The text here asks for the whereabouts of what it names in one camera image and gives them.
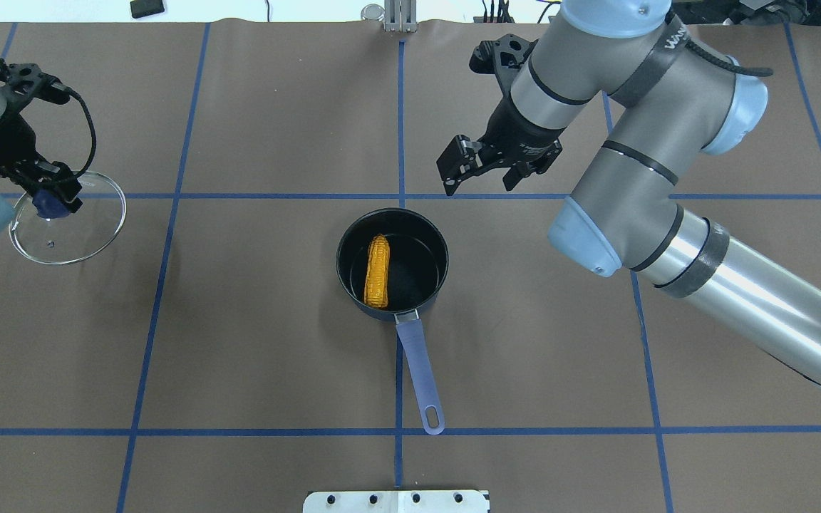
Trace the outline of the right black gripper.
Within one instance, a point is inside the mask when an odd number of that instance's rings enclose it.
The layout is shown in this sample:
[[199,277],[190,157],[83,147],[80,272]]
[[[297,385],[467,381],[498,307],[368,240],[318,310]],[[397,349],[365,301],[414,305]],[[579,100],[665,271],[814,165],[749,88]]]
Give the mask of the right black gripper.
[[558,139],[563,132],[531,123],[505,96],[479,142],[456,135],[436,160],[444,194],[453,196],[465,180],[499,167],[507,169],[502,181],[505,191],[511,192],[523,179],[549,169],[561,150]]

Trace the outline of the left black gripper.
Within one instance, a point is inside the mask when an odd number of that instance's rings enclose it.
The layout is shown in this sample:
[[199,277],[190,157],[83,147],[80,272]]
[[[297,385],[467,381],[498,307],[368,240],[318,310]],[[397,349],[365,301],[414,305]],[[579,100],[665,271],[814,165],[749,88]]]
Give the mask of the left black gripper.
[[23,118],[0,120],[0,177],[25,190],[54,190],[56,214],[75,214],[83,205],[78,176],[36,151],[35,131]]

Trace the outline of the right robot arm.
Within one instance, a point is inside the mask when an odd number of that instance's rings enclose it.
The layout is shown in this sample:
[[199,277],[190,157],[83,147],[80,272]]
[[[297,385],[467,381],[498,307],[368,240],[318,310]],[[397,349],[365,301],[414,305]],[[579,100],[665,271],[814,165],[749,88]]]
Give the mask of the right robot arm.
[[769,68],[693,40],[670,1],[564,1],[541,38],[486,40],[469,62],[502,97],[483,136],[437,160],[446,195],[505,170],[545,173],[560,136],[600,92],[624,113],[564,201],[548,237],[599,276],[622,267],[719,319],[821,390],[821,290],[671,198],[701,153],[722,155],[761,120]]

